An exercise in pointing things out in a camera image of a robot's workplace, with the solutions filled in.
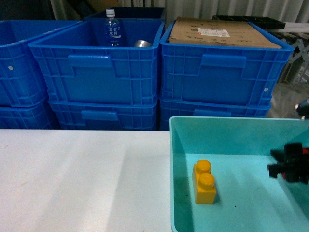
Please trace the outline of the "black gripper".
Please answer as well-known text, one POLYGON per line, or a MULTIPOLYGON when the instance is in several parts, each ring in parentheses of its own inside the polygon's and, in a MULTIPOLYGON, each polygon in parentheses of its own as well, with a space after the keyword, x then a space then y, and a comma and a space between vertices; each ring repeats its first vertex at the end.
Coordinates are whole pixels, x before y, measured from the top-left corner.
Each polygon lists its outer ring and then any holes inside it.
POLYGON ((269 164, 269 177, 280 174, 289 183, 309 183, 309 149, 302 143, 286 143, 283 149, 272 149, 271 156, 276 163, 269 164))

